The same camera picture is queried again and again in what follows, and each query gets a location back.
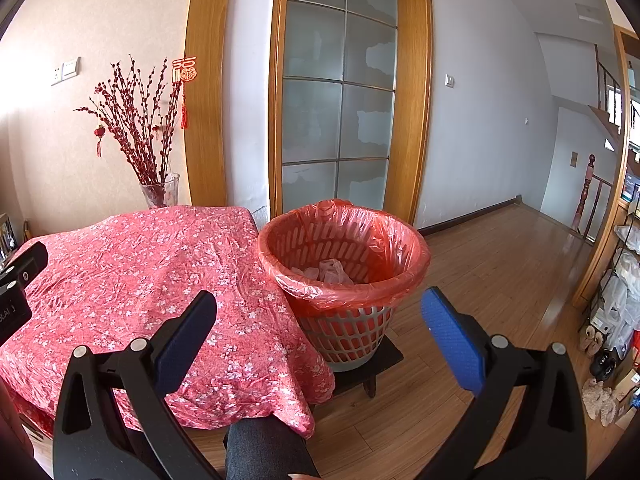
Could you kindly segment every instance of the jeans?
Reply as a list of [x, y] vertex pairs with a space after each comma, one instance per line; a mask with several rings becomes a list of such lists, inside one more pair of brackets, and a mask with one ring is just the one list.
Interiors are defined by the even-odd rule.
[[320, 476], [305, 439], [273, 415], [232, 424], [226, 439], [226, 480], [290, 480], [289, 473]]

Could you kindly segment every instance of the tablecloth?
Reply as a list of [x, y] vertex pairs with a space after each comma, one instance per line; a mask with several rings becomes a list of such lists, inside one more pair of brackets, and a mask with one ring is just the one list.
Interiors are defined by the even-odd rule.
[[[27, 287], [32, 319], [0, 348], [0, 376], [18, 407], [50, 417], [34, 420], [50, 434], [76, 346], [98, 353], [149, 338], [205, 289], [218, 319], [180, 389], [166, 397], [177, 420], [213, 429], [273, 413], [311, 436], [307, 403], [328, 400], [334, 377], [267, 278], [256, 238], [244, 208], [176, 206], [32, 240], [47, 247], [49, 265]], [[125, 394], [116, 391], [116, 400], [137, 428]]]

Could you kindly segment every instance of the brown shoe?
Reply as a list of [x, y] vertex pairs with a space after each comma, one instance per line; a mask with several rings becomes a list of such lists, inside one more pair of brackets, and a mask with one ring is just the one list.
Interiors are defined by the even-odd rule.
[[589, 357], [593, 357], [594, 355], [596, 355], [598, 353], [598, 350], [600, 350], [600, 348], [602, 348], [603, 340], [604, 340], [604, 338], [602, 336], [602, 332], [596, 332], [596, 335], [593, 338], [593, 341], [591, 342], [591, 344], [587, 348], [587, 355]]
[[578, 348], [584, 352], [589, 345], [593, 342], [593, 338], [596, 335], [596, 329], [587, 325], [580, 330], [580, 342], [578, 343]]

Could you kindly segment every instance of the vase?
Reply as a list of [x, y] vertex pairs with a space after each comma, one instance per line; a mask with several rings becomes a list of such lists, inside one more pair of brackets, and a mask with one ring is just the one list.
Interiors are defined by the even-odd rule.
[[149, 209], [178, 205], [178, 183], [180, 175], [167, 173], [164, 184], [140, 184]]

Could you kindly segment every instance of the trash can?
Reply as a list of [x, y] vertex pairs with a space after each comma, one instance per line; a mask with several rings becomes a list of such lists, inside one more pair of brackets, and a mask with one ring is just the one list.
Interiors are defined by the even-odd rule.
[[[309, 341], [335, 372], [366, 363], [394, 307], [422, 281], [431, 254], [411, 225], [382, 211], [326, 200], [285, 213], [258, 235], [264, 269], [284, 290]], [[335, 258], [354, 285], [311, 280]]]

